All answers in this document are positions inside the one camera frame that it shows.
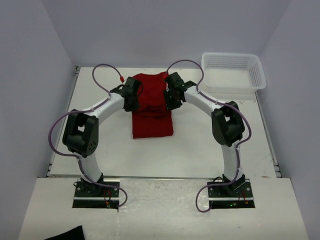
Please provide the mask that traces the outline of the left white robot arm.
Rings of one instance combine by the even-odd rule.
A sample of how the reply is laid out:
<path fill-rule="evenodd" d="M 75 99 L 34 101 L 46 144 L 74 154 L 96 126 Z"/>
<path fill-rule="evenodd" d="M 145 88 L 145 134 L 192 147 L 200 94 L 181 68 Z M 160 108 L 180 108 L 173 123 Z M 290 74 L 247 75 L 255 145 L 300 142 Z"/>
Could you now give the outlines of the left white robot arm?
<path fill-rule="evenodd" d="M 140 108 L 138 97 L 144 87 L 141 81 L 128 77 L 124 84 L 113 88 L 108 96 L 84 110 L 73 110 L 67 117 L 62 143 L 76 158 L 81 178 L 88 182 L 86 190 L 97 197 L 103 193 L 106 184 L 102 183 L 95 151 L 99 144 L 99 126 L 114 113 L 125 110 L 134 112 Z"/>

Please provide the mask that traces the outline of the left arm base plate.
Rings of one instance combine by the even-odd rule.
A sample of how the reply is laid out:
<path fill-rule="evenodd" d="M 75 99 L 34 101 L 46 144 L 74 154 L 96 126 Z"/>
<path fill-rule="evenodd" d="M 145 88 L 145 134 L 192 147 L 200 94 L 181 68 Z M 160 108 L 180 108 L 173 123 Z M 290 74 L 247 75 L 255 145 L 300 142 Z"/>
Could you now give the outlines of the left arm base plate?
<path fill-rule="evenodd" d="M 98 186 L 82 178 L 73 183 L 75 187 L 72 207 L 74 209 L 119 209 L 118 180 L 106 181 L 101 178 L 98 183 L 112 187 Z"/>

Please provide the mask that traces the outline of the black cloth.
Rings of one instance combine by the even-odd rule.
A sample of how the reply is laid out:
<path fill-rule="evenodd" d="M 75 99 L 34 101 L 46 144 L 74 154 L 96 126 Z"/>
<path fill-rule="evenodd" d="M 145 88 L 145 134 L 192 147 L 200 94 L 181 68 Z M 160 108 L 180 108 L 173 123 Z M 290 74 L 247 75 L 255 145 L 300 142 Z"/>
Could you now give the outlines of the black cloth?
<path fill-rule="evenodd" d="M 85 240 L 83 226 L 79 225 L 67 232 L 46 238 L 45 240 Z"/>

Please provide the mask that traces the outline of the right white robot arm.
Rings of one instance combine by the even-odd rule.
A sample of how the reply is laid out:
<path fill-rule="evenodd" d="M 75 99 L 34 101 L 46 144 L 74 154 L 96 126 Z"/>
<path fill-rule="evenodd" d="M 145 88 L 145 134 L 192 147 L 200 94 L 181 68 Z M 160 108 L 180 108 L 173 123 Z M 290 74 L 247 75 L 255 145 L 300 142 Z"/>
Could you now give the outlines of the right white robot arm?
<path fill-rule="evenodd" d="M 221 145 L 224 162 L 222 183 L 217 185 L 217 189 L 224 191 L 227 196 L 235 196 L 245 182 L 239 153 L 245 126 L 238 105 L 234 101 L 225 102 L 210 97 L 201 92 L 196 83 L 184 82 L 177 72 L 165 73 L 163 78 L 167 84 L 163 94 L 168 110 L 175 110 L 183 103 L 189 103 L 211 118 L 212 135 Z"/>

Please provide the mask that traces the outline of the red t-shirt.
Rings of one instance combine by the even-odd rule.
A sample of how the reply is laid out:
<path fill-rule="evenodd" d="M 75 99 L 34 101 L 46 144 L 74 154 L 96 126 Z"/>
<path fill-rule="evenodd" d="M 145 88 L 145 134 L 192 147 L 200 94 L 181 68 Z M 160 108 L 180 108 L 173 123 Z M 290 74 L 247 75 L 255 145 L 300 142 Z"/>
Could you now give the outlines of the red t-shirt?
<path fill-rule="evenodd" d="M 132 112 L 132 137 L 134 139 L 169 137 L 174 134 L 172 112 L 167 110 L 164 91 L 167 74 L 139 73 L 133 76 L 142 83 L 143 90 L 138 96 L 140 105 Z"/>

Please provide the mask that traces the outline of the white plastic basket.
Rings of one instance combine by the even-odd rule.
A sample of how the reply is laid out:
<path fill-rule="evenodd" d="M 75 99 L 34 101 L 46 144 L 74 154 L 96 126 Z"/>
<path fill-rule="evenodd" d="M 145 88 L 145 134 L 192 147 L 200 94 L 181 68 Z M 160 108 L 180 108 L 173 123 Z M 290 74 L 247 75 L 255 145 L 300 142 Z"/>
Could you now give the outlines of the white plastic basket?
<path fill-rule="evenodd" d="M 202 85 L 211 93 L 251 95 L 266 87 L 262 63 L 254 54 L 206 52 L 201 67 Z"/>

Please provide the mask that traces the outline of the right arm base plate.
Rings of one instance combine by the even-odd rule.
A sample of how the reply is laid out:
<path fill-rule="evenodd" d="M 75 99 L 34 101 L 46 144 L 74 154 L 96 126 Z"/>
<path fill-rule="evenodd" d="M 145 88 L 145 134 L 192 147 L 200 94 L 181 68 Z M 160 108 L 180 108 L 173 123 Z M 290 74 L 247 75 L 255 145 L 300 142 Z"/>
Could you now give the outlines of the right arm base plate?
<path fill-rule="evenodd" d="M 228 186 L 207 188 L 209 207 L 215 209 L 254 209 L 254 195 L 249 179 L 243 175 Z"/>

